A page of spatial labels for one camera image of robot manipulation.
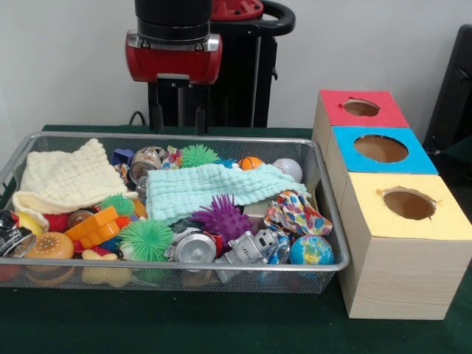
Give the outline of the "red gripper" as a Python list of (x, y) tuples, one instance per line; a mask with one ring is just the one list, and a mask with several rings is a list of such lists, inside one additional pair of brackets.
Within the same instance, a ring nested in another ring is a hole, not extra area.
[[(125, 41), (125, 56), (132, 80), (148, 83), (148, 113), (150, 128), (163, 129), (162, 107), (159, 105), (158, 80), (187, 80), (191, 84), (213, 84), (221, 68), (223, 41), (219, 34), (211, 34), (196, 44), (164, 45), (148, 42), (136, 31), (129, 31)], [(200, 87), (195, 112), (198, 135), (207, 132), (209, 86)]]

